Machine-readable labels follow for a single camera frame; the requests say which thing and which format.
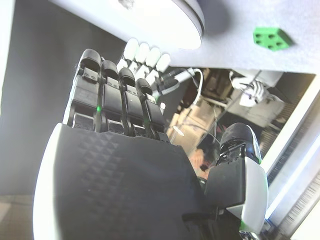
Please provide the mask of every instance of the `gray wall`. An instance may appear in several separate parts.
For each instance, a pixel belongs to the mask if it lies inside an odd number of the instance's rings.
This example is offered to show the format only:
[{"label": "gray wall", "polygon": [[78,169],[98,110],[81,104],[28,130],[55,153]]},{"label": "gray wall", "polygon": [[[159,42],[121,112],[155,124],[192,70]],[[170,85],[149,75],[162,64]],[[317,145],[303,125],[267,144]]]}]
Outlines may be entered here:
[{"label": "gray wall", "polygon": [[74,66],[125,43],[47,0],[16,0],[0,118],[0,195],[33,194],[42,155],[68,101]]}]

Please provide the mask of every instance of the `tiled floor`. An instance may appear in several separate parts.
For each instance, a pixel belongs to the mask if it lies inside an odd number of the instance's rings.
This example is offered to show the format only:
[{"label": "tiled floor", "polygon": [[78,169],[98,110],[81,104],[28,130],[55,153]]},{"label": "tiled floor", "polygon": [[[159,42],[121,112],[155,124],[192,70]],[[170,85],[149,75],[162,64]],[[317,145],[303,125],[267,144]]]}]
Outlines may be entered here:
[{"label": "tiled floor", "polygon": [[33,196],[0,196],[0,240],[33,240]]}]

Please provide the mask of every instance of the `white cable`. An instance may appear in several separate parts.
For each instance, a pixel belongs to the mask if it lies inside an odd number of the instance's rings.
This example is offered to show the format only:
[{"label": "white cable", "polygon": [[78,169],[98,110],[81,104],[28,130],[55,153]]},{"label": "white cable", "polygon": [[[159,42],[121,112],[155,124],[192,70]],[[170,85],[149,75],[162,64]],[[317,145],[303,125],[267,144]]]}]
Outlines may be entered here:
[{"label": "white cable", "polygon": [[202,73],[202,71],[199,68],[194,68],[193,71],[195,73],[200,73],[200,84],[199,84],[199,88],[198,88],[198,93],[196,94],[196,97],[192,103],[192,105],[196,105],[200,95],[201,95],[201,89],[202,89],[202,84],[204,83],[204,74]]}]

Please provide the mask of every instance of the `green pentagonal object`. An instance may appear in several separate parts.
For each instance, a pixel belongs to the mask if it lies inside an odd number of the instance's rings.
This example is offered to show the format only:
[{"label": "green pentagonal object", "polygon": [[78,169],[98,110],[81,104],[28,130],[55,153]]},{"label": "green pentagonal object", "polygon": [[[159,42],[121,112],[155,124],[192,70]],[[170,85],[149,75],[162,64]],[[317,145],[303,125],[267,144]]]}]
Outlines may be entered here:
[{"label": "green pentagonal object", "polygon": [[286,49],[293,43],[288,35],[277,27],[256,27],[253,40],[255,44],[274,52]]}]

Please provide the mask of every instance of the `robotic hand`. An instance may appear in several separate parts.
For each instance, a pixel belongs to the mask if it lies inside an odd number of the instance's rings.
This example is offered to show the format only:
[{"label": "robotic hand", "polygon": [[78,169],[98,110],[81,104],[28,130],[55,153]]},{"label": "robotic hand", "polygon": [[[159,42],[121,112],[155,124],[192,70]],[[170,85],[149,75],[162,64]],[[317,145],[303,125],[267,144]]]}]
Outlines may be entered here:
[{"label": "robotic hand", "polygon": [[255,134],[222,138],[205,191],[170,144],[149,84],[91,49],[82,54],[62,123],[41,162],[35,240],[240,239],[261,230],[267,179]]}]

